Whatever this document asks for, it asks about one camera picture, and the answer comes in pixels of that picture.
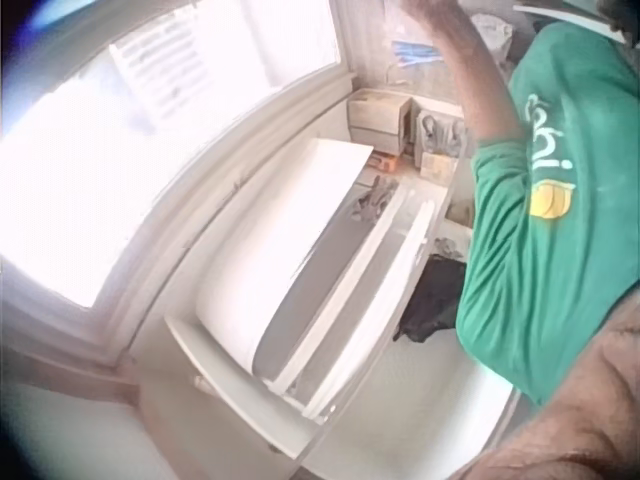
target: shirt logo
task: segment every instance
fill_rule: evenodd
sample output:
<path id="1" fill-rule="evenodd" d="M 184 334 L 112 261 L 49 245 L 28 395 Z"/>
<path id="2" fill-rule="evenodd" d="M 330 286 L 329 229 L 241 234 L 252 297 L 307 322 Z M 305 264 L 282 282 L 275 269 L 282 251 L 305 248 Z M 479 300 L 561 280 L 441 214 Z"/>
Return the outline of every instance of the shirt logo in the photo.
<path id="1" fill-rule="evenodd" d="M 573 170 L 573 162 L 556 156 L 558 139 L 564 137 L 564 132 L 548 125 L 549 107 L 536 94 L 529 95 L 525 107 L 525 119 L 533 125 L 531 173 L 534 181 L 529 214 L 547 220 L 560 218 L 569 211 L 576 188 L 563 179 L 562 173 Z"/>

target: man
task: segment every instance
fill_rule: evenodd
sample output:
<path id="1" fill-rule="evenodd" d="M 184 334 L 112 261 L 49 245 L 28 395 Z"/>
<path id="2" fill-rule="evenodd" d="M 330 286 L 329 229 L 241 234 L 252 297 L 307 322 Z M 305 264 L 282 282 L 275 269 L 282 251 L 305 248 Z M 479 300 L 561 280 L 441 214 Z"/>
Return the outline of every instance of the man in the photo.
<path id="1" fill-rule="evenodd" d="M 607 38 L 542 30 L 510 93 L 454 0 L 404 0 L 457 85 L 479 148 L 456 328 L 544 405 L 640 279 L 639 79 Z"/>
<path id="2" fill-rule="evenodd" d="M 404 6 L 441 51 L 479 143 L 458 336 L 546 404 L 454 478 L 638 479 L 639 79 L 607 39 L 556 24 L 509 95 L 457 2 Z"/>

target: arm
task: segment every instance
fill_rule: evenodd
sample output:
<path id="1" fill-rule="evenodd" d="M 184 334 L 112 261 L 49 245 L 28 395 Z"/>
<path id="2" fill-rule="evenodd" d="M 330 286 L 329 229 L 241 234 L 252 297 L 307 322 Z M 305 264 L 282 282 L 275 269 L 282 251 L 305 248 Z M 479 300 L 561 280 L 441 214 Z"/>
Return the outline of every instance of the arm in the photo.
<path id="1" fill-rule="evenodd" d="M 431 35 L 458 88 L 465 122 L 480 142 L 524 137 L 513 100 L 491 53 L 455 0 L 403 0 Z"/>
<path id="2" fill-rule="evenodd" d="M 640 478 L 640 288 L 609 315 L 551 402 L 455 480 Z"/>

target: blue object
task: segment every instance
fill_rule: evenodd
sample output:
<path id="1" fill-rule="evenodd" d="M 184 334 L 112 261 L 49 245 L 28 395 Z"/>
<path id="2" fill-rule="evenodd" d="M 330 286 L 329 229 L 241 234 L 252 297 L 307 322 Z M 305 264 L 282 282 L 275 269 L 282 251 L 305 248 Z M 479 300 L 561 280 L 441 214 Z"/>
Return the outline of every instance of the blue object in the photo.
<path id="1" fill-rule="evenodd" d="M 393 41 L 391 48 L 394 55 L 400 60 L 398 65 L 401 68 L 442 60 L 442 55 L 437 49 L 420 43 Z"/>

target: small box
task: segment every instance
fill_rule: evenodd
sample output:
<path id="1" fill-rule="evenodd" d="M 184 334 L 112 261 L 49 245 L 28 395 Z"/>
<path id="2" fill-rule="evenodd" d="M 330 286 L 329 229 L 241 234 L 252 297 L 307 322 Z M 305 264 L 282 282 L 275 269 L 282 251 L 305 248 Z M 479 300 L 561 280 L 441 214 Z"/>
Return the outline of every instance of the small box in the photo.
<path id="1" fill-rule="evenodd" d="M 411 133 L 411 97 L 358 90 L 349 98 L 347 111 L 353 142 L 390 155 L 402 154 Z"/>

